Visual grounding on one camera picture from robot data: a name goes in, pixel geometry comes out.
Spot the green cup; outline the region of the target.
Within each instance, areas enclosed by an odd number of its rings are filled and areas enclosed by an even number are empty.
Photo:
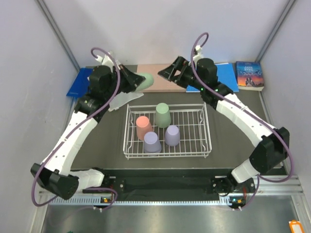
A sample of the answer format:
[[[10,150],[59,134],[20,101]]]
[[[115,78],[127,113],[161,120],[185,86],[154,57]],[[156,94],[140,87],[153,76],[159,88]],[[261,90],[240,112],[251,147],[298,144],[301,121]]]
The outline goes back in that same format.
[[[145,80],[136,88],[135,92],[142,92],[143,90],[149,88],[154,84],[154,78],[153,75],[150,73],[137,73],[137,75],[140,75],[145,78]]]
[[[166,103],[159,103],[155,109],[155,125],[159,128],[166,128],[171,124],[169,106]]]

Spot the pink cup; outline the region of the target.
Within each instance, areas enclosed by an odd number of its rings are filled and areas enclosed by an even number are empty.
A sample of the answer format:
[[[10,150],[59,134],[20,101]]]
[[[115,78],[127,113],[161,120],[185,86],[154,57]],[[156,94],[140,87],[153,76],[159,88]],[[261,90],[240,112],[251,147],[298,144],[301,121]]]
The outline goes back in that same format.
[[[146,116],[139,116],[136,119],[136,132],[139,140],[144,140],[144,136],[148,132],[152,132],[153,128],[150,120]]]

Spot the purple cup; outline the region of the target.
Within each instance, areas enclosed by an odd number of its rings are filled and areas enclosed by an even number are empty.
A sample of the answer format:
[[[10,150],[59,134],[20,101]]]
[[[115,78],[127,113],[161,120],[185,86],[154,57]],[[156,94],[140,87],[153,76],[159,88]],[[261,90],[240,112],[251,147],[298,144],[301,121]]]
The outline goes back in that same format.
[[[180,131],[175,125],[170,125],[165,132],[165,143],[168,146],[177,146],[180,142]]]
[[[143,149],[145,153],[159,153],[162,150],[158,135],[155,132],[147,132],[144,136]]]

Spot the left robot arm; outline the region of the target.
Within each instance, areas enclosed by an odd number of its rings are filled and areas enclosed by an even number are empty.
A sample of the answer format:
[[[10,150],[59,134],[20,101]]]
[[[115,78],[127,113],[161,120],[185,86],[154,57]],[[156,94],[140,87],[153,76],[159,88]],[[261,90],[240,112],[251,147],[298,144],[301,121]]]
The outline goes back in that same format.
[[[154,83],[151,74],[134,73],[123,65],[94,67],[88,79],[87,92],[78,99],[57,145],[42,163],[31,167],[39,186],[64,200],[84,189],[94,187],[103,193],[110,188],[110,180],[100,169],[72,171],[72,163],[87,136],[109,109],[113,94],[141,92]]]

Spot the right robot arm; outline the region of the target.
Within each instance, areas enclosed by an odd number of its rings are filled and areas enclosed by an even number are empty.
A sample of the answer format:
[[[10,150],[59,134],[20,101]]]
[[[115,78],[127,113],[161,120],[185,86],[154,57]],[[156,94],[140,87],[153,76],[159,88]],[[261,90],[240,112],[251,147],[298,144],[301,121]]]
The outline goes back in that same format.
[[[167,81],[200,91],[203,101],[218,113],[227,117],[251,141],[254,151],[242,164],[228,175],[227,187],[232,192],[240,191],[245,181],[253,176],[269,172],[289,157],[289,131],[266,123],[245,106],[233,91],[218,80],[218,67],[213,60],[201,58],[196,66],[184,57],[177,59],[158,75]]]

